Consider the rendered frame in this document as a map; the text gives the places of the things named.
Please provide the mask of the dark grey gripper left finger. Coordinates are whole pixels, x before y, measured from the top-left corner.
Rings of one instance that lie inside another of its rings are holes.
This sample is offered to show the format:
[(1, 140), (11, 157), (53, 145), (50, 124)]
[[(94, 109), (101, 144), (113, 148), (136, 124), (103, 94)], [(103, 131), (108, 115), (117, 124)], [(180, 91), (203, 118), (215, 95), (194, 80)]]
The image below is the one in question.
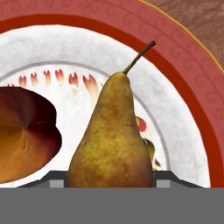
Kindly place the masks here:
[(21, 185), (21, 188), (65, 188), (67, 187), (67, 171), (49, 171), (42, 179)]

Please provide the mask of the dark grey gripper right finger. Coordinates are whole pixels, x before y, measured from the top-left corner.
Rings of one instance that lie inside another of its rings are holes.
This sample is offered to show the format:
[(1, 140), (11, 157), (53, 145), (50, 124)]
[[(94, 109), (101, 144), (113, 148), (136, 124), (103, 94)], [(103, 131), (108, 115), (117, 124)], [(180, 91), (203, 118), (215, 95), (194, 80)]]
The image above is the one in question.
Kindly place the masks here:
[(154, 171), (153, 186), (156, 188), (192, 187), (200, 188), (191, 182), (179, 179), (172, 171)]

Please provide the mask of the yellow-brown pear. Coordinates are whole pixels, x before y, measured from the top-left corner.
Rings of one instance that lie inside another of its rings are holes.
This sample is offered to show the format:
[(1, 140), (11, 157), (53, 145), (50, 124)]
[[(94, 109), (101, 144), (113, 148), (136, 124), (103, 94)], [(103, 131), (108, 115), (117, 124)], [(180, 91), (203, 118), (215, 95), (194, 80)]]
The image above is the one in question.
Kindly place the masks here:
[(67, 173), (70, 187), (151, 187), (150, 154), (141, 138), (128, 72), (105, 82)]

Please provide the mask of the red rimmed white plate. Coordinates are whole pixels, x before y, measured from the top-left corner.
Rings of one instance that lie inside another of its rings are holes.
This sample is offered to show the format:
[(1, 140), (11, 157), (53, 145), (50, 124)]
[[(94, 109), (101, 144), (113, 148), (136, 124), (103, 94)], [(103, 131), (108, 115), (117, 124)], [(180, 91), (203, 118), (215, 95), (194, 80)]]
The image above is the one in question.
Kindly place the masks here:
[(0, 85), (35, 91), (58, 112), (62, 147), (48, 171), (67, 169), (120, 70), (157, 168), (224, 187), (224, 73), (183, 26), (141, 0), (0, 0)]

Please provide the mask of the dark red orange fruit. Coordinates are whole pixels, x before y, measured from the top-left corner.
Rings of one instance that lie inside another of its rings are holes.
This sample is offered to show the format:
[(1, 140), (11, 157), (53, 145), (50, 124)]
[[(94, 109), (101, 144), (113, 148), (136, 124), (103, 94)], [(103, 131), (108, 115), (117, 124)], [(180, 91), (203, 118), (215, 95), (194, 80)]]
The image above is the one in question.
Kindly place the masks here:
[(25, 178), (60, 151), (56, 109), (21, 87), (0, 87), (0, 184)]

